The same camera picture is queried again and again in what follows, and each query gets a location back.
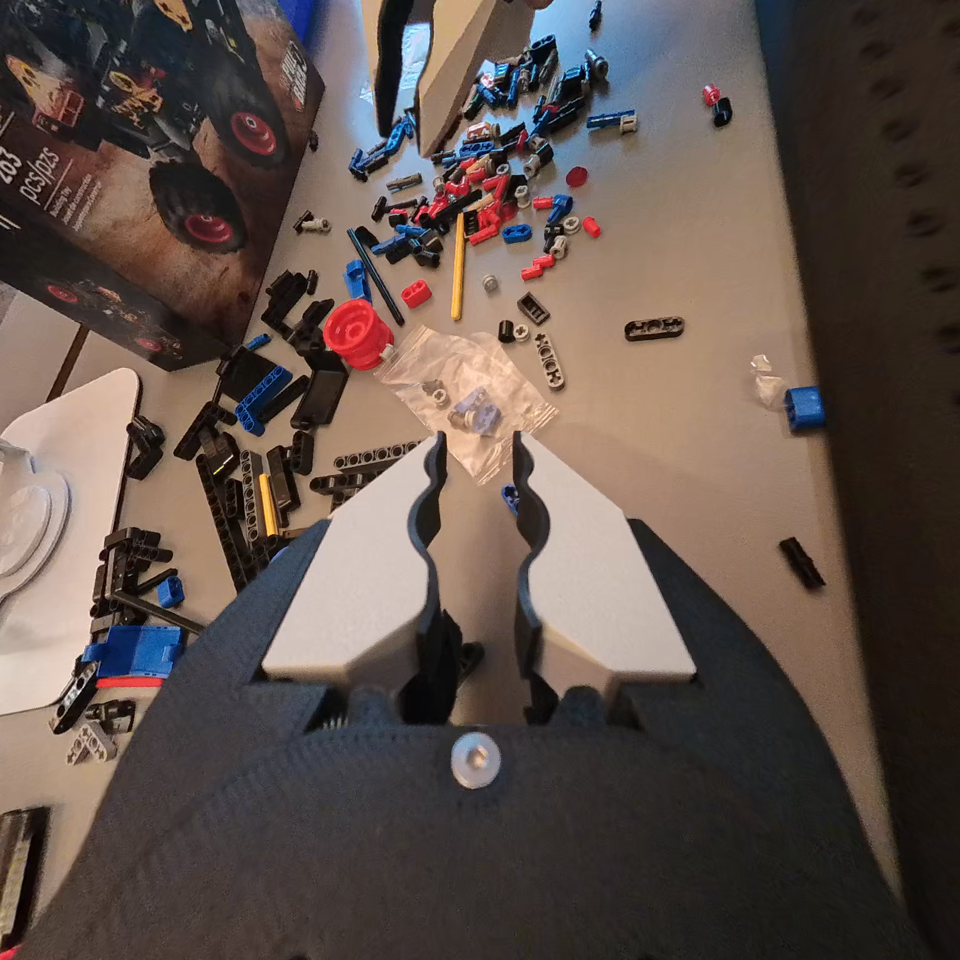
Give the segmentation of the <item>thin grey liftarm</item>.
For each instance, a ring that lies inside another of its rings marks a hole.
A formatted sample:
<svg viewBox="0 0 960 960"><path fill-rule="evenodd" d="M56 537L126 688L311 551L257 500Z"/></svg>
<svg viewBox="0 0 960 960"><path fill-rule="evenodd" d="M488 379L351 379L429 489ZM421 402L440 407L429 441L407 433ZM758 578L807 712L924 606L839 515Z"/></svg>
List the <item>thin grey liftarm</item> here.
<svg viewBox="0 0 960 960"><path fill-rule="evenodd" d="M537 332L533 338L536 357L543 371L548 388L558 393L566 388L567 381L563 367L556 350L549 337L544 332Z"/></svg>

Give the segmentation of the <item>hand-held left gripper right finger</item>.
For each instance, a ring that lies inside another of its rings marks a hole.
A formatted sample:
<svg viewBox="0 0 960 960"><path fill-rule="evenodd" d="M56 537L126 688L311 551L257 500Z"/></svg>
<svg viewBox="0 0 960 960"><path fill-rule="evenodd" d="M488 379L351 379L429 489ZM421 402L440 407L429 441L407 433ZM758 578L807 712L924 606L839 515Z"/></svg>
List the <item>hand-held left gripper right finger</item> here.
<svg viewBox="0 0 960 960"><path fill-rule="evenodd" d="M529 724L573 690L609 710L624 687L679 685L694 659L623 510L524 431L511 443L517 571L514 651Z"/></svg>

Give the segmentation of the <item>grey desk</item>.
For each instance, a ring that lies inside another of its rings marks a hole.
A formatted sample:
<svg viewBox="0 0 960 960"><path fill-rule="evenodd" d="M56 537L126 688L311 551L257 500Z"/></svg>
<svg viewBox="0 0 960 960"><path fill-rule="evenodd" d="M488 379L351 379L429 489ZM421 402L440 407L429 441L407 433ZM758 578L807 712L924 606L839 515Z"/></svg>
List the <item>grey desk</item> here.
<svg viewBox="0 0 960 960"><path fill-rule="evenodd" d="M378 266L394 297L426 277L433 296L407 313L400 339L418 323L444 333L496 333L527 289L546 306L566 377L558 416L537 438L624 513L650 526L734 608L775 656L828 739L873 854L902 894L898 855L871 721L845 544L823 434L793 436L782 412L758 402L750 363L765 354L796 386L817 380L783 178L763 73L753 2L604 2L590 38L591 2L555 2L535 19L560 55L588 47L609 61L608 86L592 96L600 113L634 108L639 130L618 136L573 125L554 143L539 179L571 191L581 231L568 257L540 282L520 270L535 243L499 239L471 252L462 320L450 318L450 252L431 277L405 260ZM431 172L407 142L370 183L347 171L351 154L377 134L362 16L355 2L319 12L310 51L326 84L317 115L319 149L306 156L266 270L319 273L321 298L343 296L352 259L345 232L366 224L382 182ZM730 96L732 123L713 126L702 87ZM294 232L306 211L329 234ZM486 294L482 279L498 278ZM629 321L681 316L675 340L624 342ZM485 659L461 689L454 722L520 723L528 687L517 672L513 615L524 542L500 489L509 469L478 486L449 461L441 531L431 546L441 602ZM169 453L143 482L126 486L124 525L159 531L186 586L187 618L210 622L235 596L196 469ZM806 590L782 556L795 537L826 586ZM64 737L49 709L2 718L2 811L44 805L52 817L34 917L56 894L78 855L117 763L65 763Z"/></svg>

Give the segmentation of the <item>small black pin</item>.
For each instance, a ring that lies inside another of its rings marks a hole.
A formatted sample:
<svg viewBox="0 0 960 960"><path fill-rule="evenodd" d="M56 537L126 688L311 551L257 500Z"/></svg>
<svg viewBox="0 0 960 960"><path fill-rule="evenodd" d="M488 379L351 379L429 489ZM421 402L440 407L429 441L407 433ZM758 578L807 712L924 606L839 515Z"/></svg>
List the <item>small black pin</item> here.
<svg viewBox="0 0 960 960"><path fill-rule="evenodd" d="M823 575L795 536L780 540L777 547L790 570L806 590L818 591L826 586Z"/></svg>

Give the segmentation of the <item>dark grey straight beam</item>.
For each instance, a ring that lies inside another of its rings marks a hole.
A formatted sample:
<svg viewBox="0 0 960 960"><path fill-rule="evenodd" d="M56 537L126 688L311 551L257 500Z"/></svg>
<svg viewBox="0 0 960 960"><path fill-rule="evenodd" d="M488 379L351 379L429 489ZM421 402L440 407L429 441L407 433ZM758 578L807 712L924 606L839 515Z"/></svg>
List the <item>dark grey straight beam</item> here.
<svg viewBox="0 0 960 960"><path fill-rule="evenodd" d="M333 461L334 470L340 474L371 474L388 469L404 456L415 450L422 441L409 440L387 446L342 454Z"/></svg>

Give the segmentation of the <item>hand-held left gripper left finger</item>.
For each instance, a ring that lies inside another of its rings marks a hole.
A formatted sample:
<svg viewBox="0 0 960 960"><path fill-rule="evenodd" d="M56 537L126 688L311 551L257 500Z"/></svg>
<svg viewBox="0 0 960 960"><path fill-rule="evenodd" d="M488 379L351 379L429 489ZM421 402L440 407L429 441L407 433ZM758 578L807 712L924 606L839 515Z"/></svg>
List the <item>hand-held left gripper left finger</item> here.
<svg viewBox="0 0 960 960"><path fill-rule="evenodd" d="M448 437L439 431L339 508L261 662L271 680L347 696L376 688L407 723L444 725L462 633L444 610L429 547L441 530Z"/></svg>

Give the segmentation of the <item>clear bag of small parts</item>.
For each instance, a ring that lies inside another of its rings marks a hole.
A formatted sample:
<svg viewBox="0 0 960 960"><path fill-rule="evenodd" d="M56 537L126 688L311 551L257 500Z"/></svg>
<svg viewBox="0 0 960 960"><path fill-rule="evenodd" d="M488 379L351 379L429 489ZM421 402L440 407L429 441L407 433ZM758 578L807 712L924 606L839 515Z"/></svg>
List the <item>clear bag of small parts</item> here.
<svg viewBox="0 0 960 960"><path fill-rule="evenodd" d="M488 333L418 325L388 347L373 375L431 434L445 436L448 454L478 485L509 465L516 432L535 433L559 414Z"/></svg>

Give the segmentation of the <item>blue angled panel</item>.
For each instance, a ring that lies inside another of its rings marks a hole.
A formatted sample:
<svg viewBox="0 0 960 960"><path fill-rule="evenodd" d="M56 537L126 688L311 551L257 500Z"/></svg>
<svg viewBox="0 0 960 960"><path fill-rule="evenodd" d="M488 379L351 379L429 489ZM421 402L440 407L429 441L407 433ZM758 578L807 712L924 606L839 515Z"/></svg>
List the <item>blue angled panel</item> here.
<svg viewBox="0 0 960 960"><path fill-rule="evenodd" d="M104 639L84 648L79 661L97 664L100 679L166 679L184 647L184 631L178 627L111 626Z"/></svg>

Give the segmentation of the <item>pile of small connector pins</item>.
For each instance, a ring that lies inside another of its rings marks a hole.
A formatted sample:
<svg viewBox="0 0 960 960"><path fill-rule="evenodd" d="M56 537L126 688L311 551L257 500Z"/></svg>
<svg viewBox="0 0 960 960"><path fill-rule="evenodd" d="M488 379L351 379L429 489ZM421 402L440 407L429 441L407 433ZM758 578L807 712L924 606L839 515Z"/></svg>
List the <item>pile of small connector pins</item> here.
<svg viewBox="0 0 960 960"><path fill-rule="evenodd" d="M411 2L403 34L403 69L390 134L368 150L355 150L348 171L360 183L391 161L406 140L417 145L415 89L429 47L424 2ZM595 89L606 86L608 59L587 49L578 61L562 57L556 37L532 35L535 11L548 2L495 2L486 33L486 54L469 80L460 114L426 157L441 168L434 195L403 208L379 198L372 218L389 214L396 239L373 252L404 258L424 254L434 234L454 229L465 212L466 242L477 246L501 236L525 242L531 229L512 219L523 208L550 210L544 252L522 270L524 280L540 277L564 256L566 238L579 230L570 218L572 200L531 196L531 181L554 160L551 138L575 123Z"/></svg>

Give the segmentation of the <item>long black axle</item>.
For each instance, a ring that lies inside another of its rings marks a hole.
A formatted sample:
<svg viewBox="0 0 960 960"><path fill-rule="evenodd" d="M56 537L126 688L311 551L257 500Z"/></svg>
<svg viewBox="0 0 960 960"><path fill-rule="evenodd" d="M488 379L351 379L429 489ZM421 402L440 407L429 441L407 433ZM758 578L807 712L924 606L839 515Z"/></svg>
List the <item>long black axle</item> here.
<svg viewBox="0 0 960 960"><path fill-rule="evenodd" d="M394 299L393 295L391 294L389 288L384 283L383 278L380 275L377 269L377 266L371 257L371 254L368 252L367 247L362 242L361 238L359 237L359 235L357 234L354 228L348 228L345 231L345 233L348 239L350 240L351 244L354 246L354 249L356 250L358 257L364 263L367 277L376 287L377 291L379 292L384 302L384 305L387 307L388 311L390 312L391 317L393 318L393 320L395 321L398 327L403 328L406 324L406 320L402 315L402 311L398 306L396 300Z"/></svg>

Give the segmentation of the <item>toy truck set box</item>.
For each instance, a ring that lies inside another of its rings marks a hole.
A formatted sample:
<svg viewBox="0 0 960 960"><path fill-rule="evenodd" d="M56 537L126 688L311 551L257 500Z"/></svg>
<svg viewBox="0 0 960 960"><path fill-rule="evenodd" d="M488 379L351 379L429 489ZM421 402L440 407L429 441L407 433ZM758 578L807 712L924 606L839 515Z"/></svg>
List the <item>toy truck set box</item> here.
<svg viewBox="0 0 960 960"><path fill-rule="evenodd" d="M2 282L166 371L241 343L324 90L281 2L2 2Z"/></svg>

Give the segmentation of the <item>pile of black beams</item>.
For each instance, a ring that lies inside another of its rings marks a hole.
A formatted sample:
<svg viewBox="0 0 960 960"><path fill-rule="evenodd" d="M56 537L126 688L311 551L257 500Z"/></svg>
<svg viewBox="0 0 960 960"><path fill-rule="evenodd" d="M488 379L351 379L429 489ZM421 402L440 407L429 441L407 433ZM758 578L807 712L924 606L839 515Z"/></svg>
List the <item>pile of black beams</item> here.
<svg viewBox="0 0 960 960"><path fill-rule="evenodd" d="M100 629L103 634L101 641L112 626L172 626L183 630L183 635L189 633L199 638L206 634L207 638L195 645L198 654L191 660L191 666L197 666L200 658L206 656L213 659L215 672L226 671L228 666L233 666L239 669L241 680L250 679L254 683L320 685L320 692L331 694L336 703L346 701L347 696L325 684L270 679L262 670L261 663L267 649L320 543L323 526L329 520L295 532L295 536L303 537L301 545L294 548L294 553L287 560L275 565L269 572L270 561L278 558L283 549L293 547L295 539L289 536L288 530L280 530L277 536L269 538L261 535L256 540L247 539L248 525L257 519L257 500L252 487L256 479L251 473L252 458L251 451L244 451L240 458L244 470L243 482L232 477L216 478L210 468L210 458L202 453L198 453L194 461L212 522L238 592L233 605L223 612L216 623L205 628L176 615L171 609L143 601L137 593L122 591L120 586L126 582L128 574L138 573L141 567L150 562L172 558L169 550L160 548L158 533L129 528L111 534L104 540L94 612L106 614L108 606L115 604L119 612L137 610L144 618L161 619L162 623L151 625L108 619ZM98 666L94 662L83 664L78 659L77 670L58 701L51 721L51 729L56 734L67 732L86 714L89 703L99 690L111 687L158 687L171 675L167 678L98 678Z"/></svg>

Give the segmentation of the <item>black perforated board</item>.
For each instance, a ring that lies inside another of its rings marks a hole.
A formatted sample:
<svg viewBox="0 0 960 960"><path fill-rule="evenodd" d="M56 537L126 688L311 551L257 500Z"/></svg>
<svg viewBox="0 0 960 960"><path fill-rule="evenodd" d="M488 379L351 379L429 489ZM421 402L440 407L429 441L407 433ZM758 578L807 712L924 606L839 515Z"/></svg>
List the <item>black perforated board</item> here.
<svg viewBox="0 0 960 960"><path fill-rule="evenodd" d="M958 2L756 2L906 906L959 947Z"/></svg>

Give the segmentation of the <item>large red wheel rim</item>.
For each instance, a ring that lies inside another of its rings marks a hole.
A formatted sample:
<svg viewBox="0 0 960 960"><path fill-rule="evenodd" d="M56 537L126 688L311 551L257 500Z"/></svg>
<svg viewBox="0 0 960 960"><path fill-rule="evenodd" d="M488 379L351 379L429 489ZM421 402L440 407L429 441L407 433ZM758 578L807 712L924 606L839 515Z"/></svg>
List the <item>large red wheel rim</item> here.
<svg viewBox="0 0 960 960"><path fill-rule="evenodd" d="M395 344L393 331L365 298L350 299L334 308L322 336L330 351L357 371L378 367Z"/></svg>

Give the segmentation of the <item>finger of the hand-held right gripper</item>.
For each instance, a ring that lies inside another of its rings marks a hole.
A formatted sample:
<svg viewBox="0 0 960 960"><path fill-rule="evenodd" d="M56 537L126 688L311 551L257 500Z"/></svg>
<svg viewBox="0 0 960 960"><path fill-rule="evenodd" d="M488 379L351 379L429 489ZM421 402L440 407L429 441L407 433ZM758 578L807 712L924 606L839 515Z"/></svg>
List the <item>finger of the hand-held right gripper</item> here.
<svg viewBox="0 0 960 960"><path fill-rule="evenodd" d="M378 135L394 126L403 69L403 35L411 16L410 1L363 1L362 19Z"/></svg>
<svg viewBox="0 0 960 960"><path fill-rule="evenodd" d="M429 47L414 90L414 115L417 152L426 159L439 150L485 58L496 2L434 1L422 8Z"/></svg>

